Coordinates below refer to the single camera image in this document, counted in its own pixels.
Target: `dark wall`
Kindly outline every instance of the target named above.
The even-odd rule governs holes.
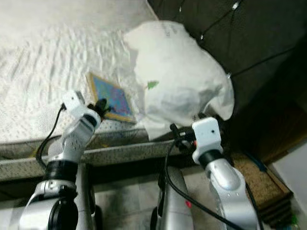
[[[242,69],[293,47],[304,35],[307,24],[306,0],[245,0],[234,15],[227,15],[202,33],[231,9],[230,0],[148,0],[161,20],[177,21],[196,38],[226,71]],[[290,53],[271,59],[232,78],[236,106],[242,110],[276,72]]]

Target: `small canvas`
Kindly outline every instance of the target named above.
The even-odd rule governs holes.
[[[107,119],[135,122],[131,107],[122,88],[93,73],[87,75],[87,80],[95,101],[106,98],[107,106],[113,108],[112,111],[106,114]]]

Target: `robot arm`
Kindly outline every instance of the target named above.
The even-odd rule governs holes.
[[[76,229],[78,209],[74,203],[78,163],[85,147],[107,110],[84,105],[79,92],[63,97],[64,105],[76,119],[48,149],[46,174],[28,201],[19,222],[20,230]]]
[[[197,148],[195,163],[201,165],[210,179],[211,192],[217,201],[217,211],[243,229],[259,228],[257,215],[250,203],[243,175],[233,168],[221,154],[221,136],[216,119],[210,117],[193,123]],[[228,229],[222,224],[221,229]]]

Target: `tiled floor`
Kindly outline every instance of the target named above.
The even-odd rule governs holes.
[[[189,194],[202,204],[215,210],[215,201],[209,190],[209,181],[200,167],[182,170]],[[157,205],[159,188],[158,175],[132,178],[94,187],[96,204],[103,212],[106,230],[147,230],[150,217]],[[218,230],[218,222],[192,207],[194,226],[197,230]]]

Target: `white bedspread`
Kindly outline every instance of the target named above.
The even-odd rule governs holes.
[[[152,19],[143,0],[1,1],[0,143],[45,137],[69,89],[90,102],[88,71],[130,84],[133,67],[119,30]],[[138,103],[135,89],[128,93]],[[55,134],[70,121],[64,113]],[[104,122],[99,131],[110,126],[131,127]]]

